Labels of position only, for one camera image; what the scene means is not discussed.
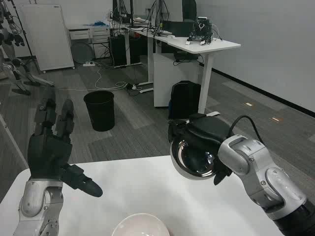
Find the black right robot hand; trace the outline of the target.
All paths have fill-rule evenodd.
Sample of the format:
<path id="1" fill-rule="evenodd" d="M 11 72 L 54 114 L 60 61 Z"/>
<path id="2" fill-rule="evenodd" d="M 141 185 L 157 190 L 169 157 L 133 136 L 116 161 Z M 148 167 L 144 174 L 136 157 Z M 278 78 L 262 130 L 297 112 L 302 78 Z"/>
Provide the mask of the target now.
<path id="1" fill-rule="evenodd" d="M 175 169 L 191 180 L 214 179 L 218 185 L 232 171 L 218 157 L 230 126 L 217 116 L 195 114 L 169 121 L 170 156 Z"/>

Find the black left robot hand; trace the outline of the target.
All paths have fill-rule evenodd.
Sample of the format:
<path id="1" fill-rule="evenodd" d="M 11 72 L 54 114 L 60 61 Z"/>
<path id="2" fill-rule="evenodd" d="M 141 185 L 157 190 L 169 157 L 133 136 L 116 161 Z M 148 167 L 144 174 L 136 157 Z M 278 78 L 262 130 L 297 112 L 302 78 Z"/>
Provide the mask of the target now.
<path id="1" fill-rule="evenodd" d="M 35 130 L 28 146 L 28 165 L 32 178 L 59 180 L 72 189 L 101 197 L 101 187 L 84 174 L 84 170 L 68 163 L 74 129 L 73 102 L 67 99 L 60 114 L 56 113 L 56 94 L 47 88 L 35 113 Z"/>

